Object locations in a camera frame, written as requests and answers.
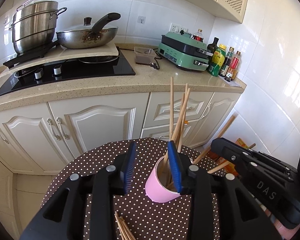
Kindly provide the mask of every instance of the white tile wall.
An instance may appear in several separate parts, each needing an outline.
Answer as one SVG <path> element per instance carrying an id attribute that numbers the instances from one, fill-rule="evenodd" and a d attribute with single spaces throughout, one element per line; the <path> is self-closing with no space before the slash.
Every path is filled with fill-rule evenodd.
<path id="1" fill-rule="evenodd" d="M 13 8 L 0 16 L 0 65 L 14 54 L 11 32 L 8 31 L 15 9 L 27 0 L 14 0 Z M 157 46 L 161 35 L 169 31 L 170 24 L 180 24 L 196 32 L 203 30 L 205 41 L 211 34 L 215 17 L 184 0 L 56 0 L 59 8 L 68 10 L 59 16 L 57 30 L 82 24 L 85 17 L 96 22 L 109 12 L 118 12 L 121 18 L 112 25 L 119 27 L 115 42 L 142 43 Z M 137 23 L 145 16 L 144 24 Z"/>
<path id="2" fill-rule="evenodd" d="M 295 167 L 300 156 L 300 3 L 248 0 L 243 24 L 216 18 L 210 36 L 242 52 L 247 88 L 234 106 L 239 115 L 225 138 Z"/>

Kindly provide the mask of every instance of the green cooking appliance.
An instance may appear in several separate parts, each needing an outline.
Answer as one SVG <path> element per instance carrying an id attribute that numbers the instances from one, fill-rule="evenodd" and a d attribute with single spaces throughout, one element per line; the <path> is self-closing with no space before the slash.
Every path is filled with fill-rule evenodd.
<path id="1" fill-rule="evenodd" d="M 158 53 L 183 70 L 205 71 L 213 56 L 207 45 L 179 33 L 162 35 Z"/>

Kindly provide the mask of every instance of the pot lid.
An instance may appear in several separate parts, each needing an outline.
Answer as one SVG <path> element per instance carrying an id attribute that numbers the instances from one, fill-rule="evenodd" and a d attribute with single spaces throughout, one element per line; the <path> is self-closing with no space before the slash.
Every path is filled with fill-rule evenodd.
<path id="1" fill-rule="evenodd" d="M 91 17 L 86 17 L 84 18 L 84 24 L 79 24 L 71 27 L 70 29 L 64 30 L 64 31 L 58 31 L 56 33 L 68 33 L 68 32 L 88 32 L 91 31 L 91 28 L 95 23 L 91 23 L 92 18 Z M 111 30 L 111 29 L 117 29 L 118 27 L 112 26 L 107 24 L 104 26 L 102 29 L 103 30 Z"/>

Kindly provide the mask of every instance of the yellow bottle cap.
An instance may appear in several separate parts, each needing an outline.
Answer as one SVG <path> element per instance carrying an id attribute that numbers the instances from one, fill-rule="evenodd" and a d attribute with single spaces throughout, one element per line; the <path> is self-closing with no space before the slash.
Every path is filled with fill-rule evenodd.
<path id="1" fill-rule="evenodd" d="M 227 46 L 225 46 L 225 45 L 223 45 L 223 44 L 220 44 L 220 45 L 219 45 L 219 48 L 222 48 L 222 49 L 226 50 Z"/>

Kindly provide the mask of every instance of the polka dot tablecloth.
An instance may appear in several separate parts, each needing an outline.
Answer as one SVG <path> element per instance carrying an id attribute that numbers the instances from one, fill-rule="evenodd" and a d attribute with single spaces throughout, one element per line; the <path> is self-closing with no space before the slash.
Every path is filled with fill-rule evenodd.
<path id="1" fill-rule="evenodd" d="M 113 206 L 124 217 L 128 227 L 136 240 L 178 240 L 186 239 L 188 219 L 191 207 L 191 196 L 182 195 L 167 203 L 152 202 L 145 193 L 145 183 L 157 160 L 167 149 L 167 142 L 153 138 L 142 138 L 136 141 L 137 157 L 130 193 L 125 196 L 114 196 Z M 111 164 L 118 154 L 128 150 L 129 141 L 119 141 L 105 144 L 82 154 L 70 162 L 50 184 L 42 201 L 42 206 L 72 173 L 81 176 L 97 173 L 100 169 Z M 189 155 L 193 160 L 199 152 L 183 146 L 181 152 Z M 205 157 L 198 166 L 210 170 L 216 163 Z M 219 170 L 215 175 L 224 176 Z M 219 239 L 219 219 L 217 196 L 213 194 L 214 207 L 214 236 Z M 92 195 L 87 196 L 86 217 L 84 222 L 83 239 L 89 240 L 89 222 Z M 116 230 L 117 239 L 121 239 L 119 229 Z"/>

